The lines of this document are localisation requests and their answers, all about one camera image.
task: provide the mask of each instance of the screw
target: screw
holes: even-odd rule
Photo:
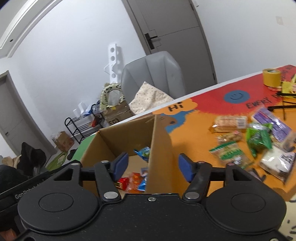
[[[155,201],[156,201],[156,197],[149,197],[149,198],[148,198],[148,201],[150,201],[150,202],[155,202]]]
[[[198,199],[200,195],[197,192],[188,192],[185,194],[185,198],[188,199]]]
[[[107,199],[115,199],[118,197],[118,193],[117,192],[106,192],[106,193],[104,193],[104,197]]]

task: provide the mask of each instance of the black door handle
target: black door handle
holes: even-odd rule
[[[158,36],[150,37],[150,36],[149,36],[149,33],[146,33],[146,34],[145,34],[145,37],[146,37],[146,40],[147,40],[147,42],[148,42],[148,44],[149,44],[150,49],[155,49],[155,48],[154,48],[154,45],[153,45],[153,43],[152,43],[152,41],[151,41],[151,39],[158,38]]]

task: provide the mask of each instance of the gray chair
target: gray chair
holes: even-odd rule
[[[147,55],[124,67],[121,89],[127,103],[134,99],[144,81],[174,99],[186,95],[181,68],[166,51]]]

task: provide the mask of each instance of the gray door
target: gray door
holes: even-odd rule
[[[5,80],[0,81],[0,129],[16,155],[20,155],[22,143],[26,142],[35,149],[42,149],[47,159],[50,157],[48,150],[24,120]]]
[[[127,2],[141,29],[138,35],[144,35],[150,53],[168,51],[179,63],[187,93],[216,84],[211,57],[189,0]]]

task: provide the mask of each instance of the door frame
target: door frame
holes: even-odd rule
[[[57,150],[54,148],[54,146],[50,143],[50,141],[45,137],[45,135],[42,133],[40,128],[37,126],[36,122],[32,118],[31,114],[29,113],[28,109],[26,108],[25,104],[23,103],[13,81],[10,76],[9,71],[0,74],[0,81],[5,81],[7,84],[7,88],[9,89],[9,92],[17,105],[17,108],[19,109],[21,115],[23,116],[25,122],[28,124],[34,135],[37,137],[37,139],[41,142],[41,144],[46,148],[46,150],[49,152],[50,155],[54,155],[57,153]],[[4,131],[0,127],[0,134],[4,138],[4,140],[7,142],[9,147],[13,150],[13,152],[17,155],[18,151],[14,148],[14,146],[11,144],[10,140],[6,137]]]
[[[206,49],[207,49],[207,53],[208,53],[208,56],[209,56],[209,59],[210,59],[210,64],[211,64],[211,68],[212,68],[212,72],[213,72],[213,75],[214,75],[214,81],[215,81],[215,84],[217,84],[217,78],[216,78],[216,72],[215,72],[215,67],[214,67],[214,62],[213,62],[213,59],[212,59],[212,55],[211,55],[211,51],[210,51],[210,47],[209,47],[209,44],[207,42],[207,38],[205,36],[205,32],[203,30],[203,27],[202,27],[202,24],[201,24],[201,21],[198,17],[198,13],[196,11],[196,8],[194,7],[194,4],[192,2],[192,0],[187,0],[189,2],[189,4],[191,5],[191,8],[193,9],[193,12],[194,12],[194,15],[195,15],[195,18],[197,20],[197,23],[200,27],[200,30],[201,30],[201,33],[202,33],[202,37],[204,39],[204,42],[205,42],[205,46],[206,46]],[[150,48],[149,48],[149,45],[145,39],[145,36],[144,36],[144,33],[142,32],[141,28],[140,28],[140,25],[131,9],[131,6],[130,4],[128,3],[128,0],[122,0],[122,3],[128,13],[128,16],[130,17],[131,19],[131,22],[135,28],[135,31],[140,39],[140,42],[143,46],[143,49],[146,53],[146,55],[149,55],[151,54],[151,51],[150,51]]]

